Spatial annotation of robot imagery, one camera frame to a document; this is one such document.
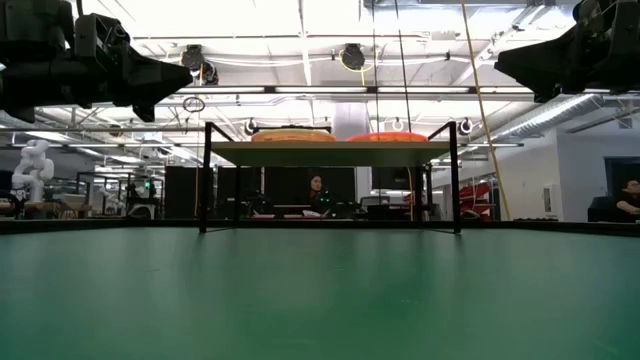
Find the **chair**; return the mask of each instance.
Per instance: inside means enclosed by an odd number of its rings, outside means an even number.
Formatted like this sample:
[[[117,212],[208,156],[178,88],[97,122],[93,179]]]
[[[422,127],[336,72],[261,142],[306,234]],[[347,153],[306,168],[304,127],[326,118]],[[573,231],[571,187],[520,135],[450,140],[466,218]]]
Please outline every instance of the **chair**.
[[[610,196],[594,197],[587,210],[587,220],[589,222],[621,222],[619,210],[615,200]]]

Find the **yellow rope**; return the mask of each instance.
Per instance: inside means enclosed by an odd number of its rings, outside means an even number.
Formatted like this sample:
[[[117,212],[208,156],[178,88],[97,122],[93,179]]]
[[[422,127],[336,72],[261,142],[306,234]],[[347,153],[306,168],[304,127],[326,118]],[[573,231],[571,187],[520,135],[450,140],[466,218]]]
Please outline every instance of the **yellow rope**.
[[[413,183],[411,182],[411,170],[407,168],[407,174],[409,174],[409,214],[411,221],[413,221],[413,201],[415,198],[413,197]]]
[[[496,167],[496,177],[498,178],[498,189],[500,190],[500,197],[504,202],[504,211],[507,215],[507,221],[511,221],[511,211],[509,211],[509,203],[507,202],[507,194],[504,192],[504,188],[502,187],[502,178],[500,176],[500,167],[498,166],[498,159],[496,158],[496,150],[493,147],[493,140],[491,140],[491,131],[487,126],[487,118],[484,115],[484,106],[482,105],[482,93],[480,92],[480,84],[478,81],[478,70],[476,69],[476,61],[473,56],[473,46],[471,46],[471,35],[469,34],[469,23],[467,21],[467,7],[464,3],[464,0],[460,0],[462,4],[462,17],[464,19],[464,28],[467,33],[467,45],[469,46],[469,57],[471,58],[471,67],[473,68],[473,80],[476,84],[476,94],[478,94],[478,103],[480,104],[480,116],[482,116],[482,127],[484,129],[484,133],[487,136],[487,142],[489,143],[489,152],[491,152],[491,158],[493,159],[493,164]]]

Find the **ceiling light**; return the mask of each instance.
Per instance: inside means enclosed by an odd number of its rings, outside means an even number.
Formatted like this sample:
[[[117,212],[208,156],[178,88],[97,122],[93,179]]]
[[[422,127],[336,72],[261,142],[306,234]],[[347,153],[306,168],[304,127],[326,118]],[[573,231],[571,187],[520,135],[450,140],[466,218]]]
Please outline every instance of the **ceiling light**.
[[[480,88],[480,92],[485,93],[494,93],[494,94],[531,94],[533,91],[526,87],[522,86],[502,86],[502,87],[482,87]]]
[[[433,93],[436,93],[436,94],[438,94],[438,93],[461,93],[461,94],[466,94],[466,93],[469,92],[469,88],[468,87],[453,87],[453,86],[447,86],[447,87],[384,86],[384,87],[378,88],[378,92],[382,92],[382,93],[404,93],[405,91],[408,92],[408,93],[429,93],[429,94],[433,94]]]
[[[118,144],[69,144],[69,147],[83,147],[83,148],[108,148],[118,147]]]
[[[112,158],[113,160],[129,163],[129,164],[137,164],[137,163],[144,162],[143,160],[134,158],[133,156],[109,156],[109,157]]]
[[[586,92],[586,93],[595,93],[595,94],[608,94],[611,91],[607,90],[607,89],[585,89],[584,92]]]
[[[25,134],[31,135],[31,136],[35,136],[35,137],[39,137],[41,139],[46,139],[46,140],[51,140],[51,141],[58,141],[58,142],[67,142],[67,141],[71,140],[67,136],[60,135],[58,133],[49,132],[49,131],[28,131]]]
[[[83,152],[83,153],[85,153],[85,154],[88,154],[88,155],[93,155],[93,156],[103,156],[103,155],[102,155],[102,154],[100,154],[99,152],[97,152],[97,151],[93,151],[93,150],[89,150],[89,149],[78,148],[78,151],[81,151],[81,152]]]
[[[192,160],[195,158],[195,156],[188,150],[185,149],[181,149],[179,147],[174,147],[172,149],[167,149],[168,152],[172,153],[173,155],[180,157],[182,159],[185,160]]]
[[[10,145],[7,144],[7,146],[11,146],[11,147],[15,147],[15,148],[23,148],[23,147],[27,147],[29,145],[27,145],[27,144],[10,144]],[[54,148],[54,147],[57,148],[57,147],[63,147],[63,146],[64,145],[62,145],[62,144],[49,144],[50,148]]]
[[[458,134],[460,136],[467,136],[471,134],[471,131],[473,131],[473,122],[469,118],[464,118],[463,121],[458,123]]]
[[[235,87],[186,87],[178,90],[176,94],[240,94],[240,93],[263,93],[264,87],[257,86],[235,86]]]
[[[460,146],[473,146],[475,148],[479,148],[479,147],[489,147],[489,144],[464,144],[464,145],[460,145]],[[493,147],[522,147],[524,146],[524,144],[519,143],[519,144],[506,144],[506,143],[501,143],[501,144],[493,144]]]
[[[466,148],[466,149],[463,149],[463,150],[461,150],[461,151],[458,151],[458,155],[462,155],[462,154],[464,154],[464,153],[466,153],[466,152],[469,152],[469,151],[476,151],[476,150],[478,150],[478,147],[477,147],[477,146],[468,147],[468,148]]]
[[[97,167],[96,172],[113,174],[133,174],[134,169],[118,169],[109,167]]]
[[[366,87],[355,87],[355,86],[334,86],[334,87],[324,87],[324,86],[286,86],[286,87],[277,87],[276,92],[278,93],[364,93],[367,92]]]
[[[124,147],[140,148],[140,147],[173,147],[174,144],[124,144]]]
[[[393,130],[395,131],[402,131],[403,125],[400,122],[399,118],[396,118],[396,121],[393,123]]]

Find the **pipe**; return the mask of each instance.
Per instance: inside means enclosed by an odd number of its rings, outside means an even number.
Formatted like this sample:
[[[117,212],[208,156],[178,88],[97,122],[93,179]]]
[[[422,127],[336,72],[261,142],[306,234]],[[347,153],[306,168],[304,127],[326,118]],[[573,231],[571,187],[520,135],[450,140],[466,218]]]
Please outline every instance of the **pipe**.
[[[566,100],[554,99],[492,131],[495,135],[491,138],[499,141],[509,136],[522,138],[533,133],[541,133],[599,109],[602,105],[599,106],[598,103],[602,101],[602,98],[593,94],[576,95]],[[482,136],[477,141],[486,141],[486,137]]]
[[[117,129],[120,132],[184,132],[186,128],[178,127],[158,127],[158,128],[123,128]],[[112,133],[114,129],[106,128],[67,128],[67,129],[43,129],[43,128],[0,128],[0,133],[21,133],[21,132],[50,132],[50,133]],[[189,128],[189,131],[204,131],[203,127]]]

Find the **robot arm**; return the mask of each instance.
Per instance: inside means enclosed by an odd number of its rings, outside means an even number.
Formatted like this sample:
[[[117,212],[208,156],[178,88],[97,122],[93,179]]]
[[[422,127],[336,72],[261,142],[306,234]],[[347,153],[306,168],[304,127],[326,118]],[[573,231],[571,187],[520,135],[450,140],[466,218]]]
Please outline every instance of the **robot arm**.
[[[104,187],[100,187],[98,192],[107,199],[108,203],[113,204],[117,209],[124,209],[124,203],[122,203],[116,195],[109,193]]]
[[[24,186],[31,185],[31,201],[42,201],[44,192],[44,181],[51,180],[54,174],[54,165],[51,159],[47,159],[45,151],[49,148],[49,143],[44,140],[31,140],[27,147],[20,152],[22,159],[13,172],[11,181],[14,189],[17,189],[17,197],[25,198]],[[29,175],[24,172],[33,168]]]

